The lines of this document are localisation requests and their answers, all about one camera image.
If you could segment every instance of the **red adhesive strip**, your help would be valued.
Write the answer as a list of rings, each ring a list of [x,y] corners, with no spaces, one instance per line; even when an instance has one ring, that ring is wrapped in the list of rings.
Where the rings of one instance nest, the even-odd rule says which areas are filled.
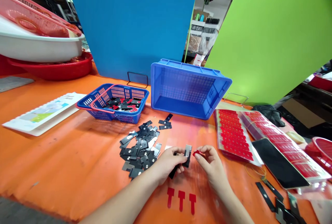
[[[174,196],[174,189],[173,188],[168,188],[167,189],[167,194],[168,194],[167,207],[170,208],[171,205],[172,205],[172,196]]]
[[[195,214],[195,202],[196,202],[196,195],[189,194],[189,201],[191,202],[191,214]]]
[[[184,191],[179,190],[179,198],[180,198],[180,212],[183,210],[183,200],[186,196],[186,193]]]
[[[196,151],[194,151],[193,156],[195,156],[196,153],[199,154],[199,155],[201,155],[201,156],[204,155],[204,154],[203,154],[202,152],[200,152],[199,150],[196,150]]]

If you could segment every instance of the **orange table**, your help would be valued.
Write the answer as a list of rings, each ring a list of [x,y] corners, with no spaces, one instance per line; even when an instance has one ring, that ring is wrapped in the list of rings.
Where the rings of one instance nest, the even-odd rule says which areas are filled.
[[[88,94],[103,83],[124,81],[88,75],[68,82],[36,82],[0,94],[0,123],[7,122],[68,92]],[[122,171],[124,161],[119,156],[119,141],[138,125],[151,120],[158,125],[168,113],[151,109],[150,98],[137,125],[118,121],[100,121],[79,110],[45,134],[34,137],[0,127],[0,194],[27,206],[77,222],[94,211],[107,199],[130,183],[128,172]],[[216,147],[215,121],[174,115],[173,128],[160,132],[157,142],[166,146],[196,147],[210,144]],[[256,224],[278,223],[258,191],[255,182],[245,171],[243,163],[230,161],[221,153],[230,184]],[[270,173],[267,179],[282,190]],[[172,206],[167,208],[167,188],[175,189]],[[274,195],[264,186],[271,199]],[[183,211],[179,211],[178,191],[186,193]],[[195,215],[191,215],[189,194],[196,194]],[[307,198],[332,199],[329,185],[325,192],[298,197],[300,213],[307,223],[318,223]],[[220,203],[208,186],[205,173],[195,159],[183,175],[157,188],[137,223],[222,223]]]

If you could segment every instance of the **person's left hand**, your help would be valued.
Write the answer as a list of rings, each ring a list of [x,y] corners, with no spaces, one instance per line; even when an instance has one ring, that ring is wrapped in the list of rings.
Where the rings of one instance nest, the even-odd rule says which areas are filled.
[[[185,149],[180,147],[171,147],[166,149],[157,161],[151,166],[149,170],[153,170],[153,177],[158,181],[158,185],[162,185],[171,171],[178,164],[182,164],[187,161],[187,158],[183,155]],[[182,165],[176,170],[178,174],[184,172],[184,167]]]

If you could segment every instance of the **blue plastic crate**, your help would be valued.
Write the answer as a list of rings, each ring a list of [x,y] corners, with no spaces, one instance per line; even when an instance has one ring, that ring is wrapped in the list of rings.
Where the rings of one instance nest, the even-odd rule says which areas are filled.
[[[218,70],[161,59],[151,65],[151,107],[207,120],[231,84]]]
[[[136,88],[136,87],[129,87],[124,85],[116,85],[112,87],[109,91],[104,93],[110,86],[113,84],[106,83],[98,87],[96,90],[85,96],[83,99],[77,102],[76,107],[79,109],[84,109],[88,113],[90,113],[92,116],[94,116],[96,119],[101,120],[119,120],[121,122],[125,123],[133,123],[137,124],[138,120],[141,116],[141,112],[145,107],[146,99],[149,96],[149,91],[146,89]],[[119,98],[126,98],[126,99],[142,99],[141,105],[139,106],[139,109],[137,112],[122,112],[122,111],[116,111],[116,110],[109,110],[112,113],[105,113],[101,111],[95,111],[91,109],[90,104],[93,102],[99,95],[102,96],[95,102],[94,107],[96,108],[102,108],[103,106],[107,105],[107,102],[112,97],[119,97]]]

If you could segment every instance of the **phone screen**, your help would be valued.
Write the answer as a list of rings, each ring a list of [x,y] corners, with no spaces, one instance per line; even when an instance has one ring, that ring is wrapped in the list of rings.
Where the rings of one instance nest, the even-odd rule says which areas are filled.
[[[254,141],[252,145],[283,188],[289,189],[310,185],[304,176],[268,139]]]

